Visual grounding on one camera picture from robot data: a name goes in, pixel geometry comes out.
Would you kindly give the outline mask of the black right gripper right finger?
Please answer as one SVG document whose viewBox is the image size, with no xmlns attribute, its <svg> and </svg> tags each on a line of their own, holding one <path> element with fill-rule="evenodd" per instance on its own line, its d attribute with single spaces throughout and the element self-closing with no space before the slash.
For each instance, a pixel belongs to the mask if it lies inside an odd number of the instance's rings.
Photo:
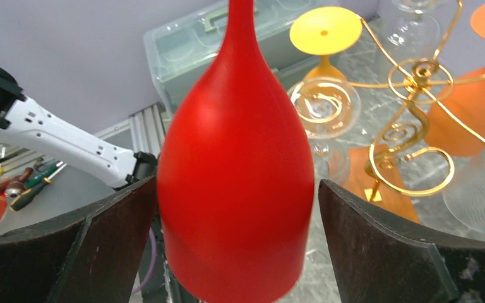
<svg viewBox="0 0 485 303">
<path fill-rule="evenodd" d="M 485 242 L 440 232 L 322 180 L 318 200 L 342 302 L 485 302 Z"/>
</svg>

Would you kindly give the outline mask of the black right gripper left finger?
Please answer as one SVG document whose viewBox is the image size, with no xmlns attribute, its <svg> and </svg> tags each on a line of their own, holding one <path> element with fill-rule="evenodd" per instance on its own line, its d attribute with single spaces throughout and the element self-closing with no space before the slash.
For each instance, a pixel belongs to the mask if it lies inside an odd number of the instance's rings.
<svg viewBox="0 0 485 303">
<path fill-rule="evenodd" d="M 0 302 L 128 302 L 156 194 L 150 177 L 0 235 Z"/>
</svg>

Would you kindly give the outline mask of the gold wire rack wooden base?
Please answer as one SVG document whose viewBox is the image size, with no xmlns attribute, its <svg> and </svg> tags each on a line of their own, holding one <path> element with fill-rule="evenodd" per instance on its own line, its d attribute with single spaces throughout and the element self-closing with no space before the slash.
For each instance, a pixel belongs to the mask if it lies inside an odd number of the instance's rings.
<svg viewBox="0 0 485 303">
<path fill-rule="evenodd" d="M 370 31 L 370 26 L 362 17 L 361 23 L 362 32 Z M 446 108 L 445 105 L 443 105 L 443 99 L 436 98 L 430 90 L 432 87 L 431 76 L 436 72 L 445 70 L 444 66 L 439 63 L 438 58 L 454 27 L 455 24 L 450 23 L 431 57 L 408 59 L 407 62 L 397 62 L 394 60 L 394 58 L 389 55 L 389 53 L 382 46 L 382 43 L 378 37 L 375 34 L 371 35 L 371 38 L 373 39 L 377 48 L 391 64 L 391 72 L 399 71 L 403 75 L 404 79 L 401 83 L 394 83 L 392 80 L 388 80 L 385 85 L 385 88 L 391 90 L 396 96 L 400 96 L 403 103 L 401 108 L 399 108 L 397 111 L 397 117 L 390 119 L 387 125 L 368 146 L 367 159 L 363 168 L 365 174 L 370 176 L 374 181 L 372 187 L 364 190 L 363 196 L 368 202 L 374 201 L 375 197 L 380 192 L 380 187 L 382 186 L 386 186 L 392 191 L 404 196 L 423 197 L 430 196 L 444 190 L 444 188 L 446 188 L 453 179 L 455 174 L 455 164 L 452 160 L 452 156 L 447 151 L 433 146 L 421 148 L 414 153 L 407 153 L 404 156 L 404 160 L 413 161 L 415 158 L 426 153 L 436 153 L 441 155 L 448 164 L 449 171 L 446 177 L 437 186 L 429 189 L 414 191 L 398 187 L 396 184 L 386 179 L 381 173 L 383 169 L 391 169 L 396 167 L 401 162 L 401 159 L 397 156 L 398 153 L 406 152 L 411 146 L 416 145 L 419 141 L 423 140 L 428 133 L 430 123 L 427 115 L 421 110 L 421 101 L 418 99 L 420 95 L 425 95 L 427 104 L 436 104 L 439 106 L 448 117 L 453 119 L 453 121 L 455 121 L 461 128 L 465 129 L 469 134 L 473 135 L 485 146 L 485 138 L 458 119 L 449 109 Z M 412 66 L 410 71 L 406 70 L 405 68 L 407 63 Z M 406 94 L 401 95 L 401 90 L 405 90 Z M 399 122 L 398 116 L 401 116 L 405 111 L 410 112 L 410 114 L 417 119 L 416 124 Z"/>
</svg>

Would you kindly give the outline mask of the clear wine glass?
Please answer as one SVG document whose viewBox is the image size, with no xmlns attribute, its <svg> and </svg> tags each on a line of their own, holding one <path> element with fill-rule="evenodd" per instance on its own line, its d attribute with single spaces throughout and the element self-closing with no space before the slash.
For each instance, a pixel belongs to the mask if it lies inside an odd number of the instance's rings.
<svg viewBox="0 0 485 303">
<path fill-rule="evenodd" d="M 485 233 L 485 150 L 457 169 L 442 195 L 458 221 Z"/>
<path fill-rule="evenodd" d="M 350 158 L 337 138 L 354 126 L 361 113 L 358 92 L 345 80 L 318 76 L 298 82 L 287 95 L 306 131 L 316 179 L 344 184 Z"/>
<path fill-rule="evenodd" d="M 400 14 L 387 19 L 380 42 L 397 62 L 431 57 L 441 40 L 440 23 L 429 13 L 446 1 L 392 1 Z"/>
</svg>

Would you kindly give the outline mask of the red plastic wine glass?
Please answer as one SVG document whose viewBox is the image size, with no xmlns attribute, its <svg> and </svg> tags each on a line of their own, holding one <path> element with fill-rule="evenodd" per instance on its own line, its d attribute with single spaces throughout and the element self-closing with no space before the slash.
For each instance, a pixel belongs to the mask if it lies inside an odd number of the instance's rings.
<svg viewBox="0 0 485 303">
<path fill-rule="evenodd" d="M 267 66 L 254 3 L 176 111 L 157 170 L 165 255 L 205 302 L 274 302 L 297 282 L 314 198 L 306 133 Z"/>
</svg>

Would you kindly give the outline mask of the orange plastic wine glass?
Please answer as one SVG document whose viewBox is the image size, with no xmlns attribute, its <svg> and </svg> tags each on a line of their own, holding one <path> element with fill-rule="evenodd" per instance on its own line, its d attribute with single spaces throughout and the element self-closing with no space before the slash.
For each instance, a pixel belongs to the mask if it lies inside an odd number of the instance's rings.
<svg viewBox="0 0 485 303">
<path fill-rule="evenodd" d="M 485 4 L 476 9 L 470 19 L 473 30 L 485 39 Z M 485 73 L 485 67 L 471 71 L 462 79 Z M 485 80 L 455 85 L 451 94 L 442 101 L 458 119 L 485 138 Z M 483 151 L 484 145 L 436 104 L 428 111 L 430 127 L 424 140 L 429 146 L 441 148 L 454 157 L 473 157 Z"/>
</svg>

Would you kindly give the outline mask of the yellow plastic wine glass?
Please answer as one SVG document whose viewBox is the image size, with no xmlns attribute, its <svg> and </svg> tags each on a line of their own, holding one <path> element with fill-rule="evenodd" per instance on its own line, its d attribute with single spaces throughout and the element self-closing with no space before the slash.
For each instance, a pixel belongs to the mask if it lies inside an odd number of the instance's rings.
<svg viewBox="0 0 485 303">
<path fill-rule="evenodd" d="M 330 63 L 330 56 L 353 46 L 361 36 L 361 17 L 340 6 L 325 6 L 305 12 L 292 24 L 290 41 L 299 51 L 318 56 L 320 62 L 305 78 L 346 76 Z"/>
</svg>

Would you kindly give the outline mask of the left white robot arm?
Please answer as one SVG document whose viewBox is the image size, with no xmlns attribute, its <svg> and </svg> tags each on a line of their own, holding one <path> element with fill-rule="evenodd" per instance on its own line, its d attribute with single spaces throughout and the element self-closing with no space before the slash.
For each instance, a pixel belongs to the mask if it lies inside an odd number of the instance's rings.
<svg viewBox="0 0 485 303">
<path fill-rule="evenodd" d="M 0 143 L 27 148 L 90 174 L 115 190 L 148 179 L 151 153 L 110 144 L 49 112 L 0 68 Z"/>
</svg>

